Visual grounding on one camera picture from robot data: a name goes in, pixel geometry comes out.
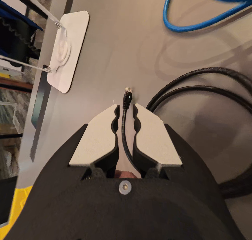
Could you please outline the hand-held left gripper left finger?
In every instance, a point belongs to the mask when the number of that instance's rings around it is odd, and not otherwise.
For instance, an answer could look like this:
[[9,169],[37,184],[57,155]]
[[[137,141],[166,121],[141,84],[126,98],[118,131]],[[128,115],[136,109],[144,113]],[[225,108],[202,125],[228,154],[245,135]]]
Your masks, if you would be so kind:
[[107,178],[114,178],[119,159],[119,105],[112,105],[95,116],[87,127],[69,162],[70,166],[101,168]]

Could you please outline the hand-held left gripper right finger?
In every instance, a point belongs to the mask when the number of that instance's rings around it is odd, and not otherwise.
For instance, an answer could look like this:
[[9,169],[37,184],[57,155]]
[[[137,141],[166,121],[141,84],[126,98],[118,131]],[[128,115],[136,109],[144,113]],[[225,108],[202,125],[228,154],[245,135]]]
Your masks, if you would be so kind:
[[158,173],[164,167],[181,167],[181,158],[166,129],[165,123],[140,104],[133,105],[133,163],[142,178],[150,168]]

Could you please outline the yellow plastic bin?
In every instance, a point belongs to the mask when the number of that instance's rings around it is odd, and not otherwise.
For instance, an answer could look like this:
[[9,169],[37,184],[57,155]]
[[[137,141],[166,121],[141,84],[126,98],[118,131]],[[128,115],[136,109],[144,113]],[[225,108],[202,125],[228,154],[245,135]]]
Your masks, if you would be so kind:
[[11,206],[11,216],[9,219],[6,235],[9,233],[10,229],[13,227],[21,211],[23,210],[32,187],[33,186],[28,186],[26,188],[20,188],[20,189],[15,188],[13,203]]

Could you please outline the black tape strip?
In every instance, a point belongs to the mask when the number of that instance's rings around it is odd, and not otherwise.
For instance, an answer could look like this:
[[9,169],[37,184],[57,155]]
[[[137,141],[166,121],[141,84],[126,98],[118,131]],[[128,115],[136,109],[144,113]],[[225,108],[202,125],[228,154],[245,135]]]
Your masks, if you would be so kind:
[[36,99],[33,107],[33,113],[31,117],[32,125],[35,127],[36,131],[34,134],[33,144],[30,150],[30,158],[34,162],[36,150],[38,146],[39,136],[42,128],[42,123],[44,115],[46,112],[46,107],[51,91],[51,85],[47,81],[47,73],[45,71],[41,72],[40,82],[36,94]]

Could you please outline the brown wooden bench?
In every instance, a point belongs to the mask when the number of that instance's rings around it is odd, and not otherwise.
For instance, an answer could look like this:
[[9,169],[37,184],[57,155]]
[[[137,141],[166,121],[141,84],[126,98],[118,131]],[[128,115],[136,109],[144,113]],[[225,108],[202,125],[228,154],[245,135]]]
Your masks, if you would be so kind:
[[0,77],[0,88],[31,93],[33,84]]

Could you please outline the clear acrylic stand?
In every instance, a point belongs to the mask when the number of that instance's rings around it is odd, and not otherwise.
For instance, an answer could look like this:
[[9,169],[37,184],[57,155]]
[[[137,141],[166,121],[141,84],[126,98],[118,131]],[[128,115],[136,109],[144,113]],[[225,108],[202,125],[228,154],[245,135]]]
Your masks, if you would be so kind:
[[[62,66],[65,64],[65,62],[68,60],[70,51],[71,51],[71,42],[67,38],[67,31],[66,28],[62,25],[62,23],[51,13],[49,12],[43,5],[41,5],[37,0],[20,0],[23,2],[27,7],[31,7],[32,10],[36,11],[37,13],[43,12],[43,14],[47,15],[49,19],[51,19],[56,27],[59,29],[57,33],[59,33],[59,40],[56,40],[56,64],[50,65],[48,68],[42,69],[38,68],[36,66],[30,65],[28,63],[23,62],[23,58],[20,58],[19,60],[12,59],[12,56],[10,56],[10,53],[6,53],[2,49],[1,45],[1,59],[13,62],[15,64],[20,64],[24,66],[28,66],[31,68],[36,68],[40,70],[45,70],[47,73],[53,73],[56,72],[59,66]],[[30,33],[30,30],[34,30],[29,34],[27,37],[21,34],[21,32],[13,26],[18,26],[18,23],[24,23],[25,26],[28,28],[28,34]],[[28,19],[26,16],[20,14],[18,11],[14,10],[12,7],[8,6],[4,2],[1,1],[1,24],[3,27],[7,28],[9,32],[12,33],[12,36],[14,40],[17,40],[19,44],[22,44],[25,46],[25,49],[30,49],[31,53],[34,53],[36,55],[39,55],[38,49],[34,47],[34,45],[31,43],[30,40],[28,40],[28,37],[31,37],[32,34],[35,33],[35,30],[40,29],[42,31],[42,28],[40,28],[38,25],[36,25],[33,21]]]

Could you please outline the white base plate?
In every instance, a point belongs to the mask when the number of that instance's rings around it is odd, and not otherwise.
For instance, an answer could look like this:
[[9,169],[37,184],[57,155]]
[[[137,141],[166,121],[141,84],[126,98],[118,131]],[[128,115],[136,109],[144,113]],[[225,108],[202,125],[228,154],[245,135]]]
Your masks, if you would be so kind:
[[[48,73],[47,81],[61,93],[67,93],[70,90],[88,28],[89,19],[90,16],[87,11],[68,13],[63,15],[60,19],[60,22],[66,28],[67,38],[71,42],[71,51],[64,65],[59,66],[56,72]],[[56,40],[59,40],[59,33],[57,33],[55,37],[49,66],[56,64]]]

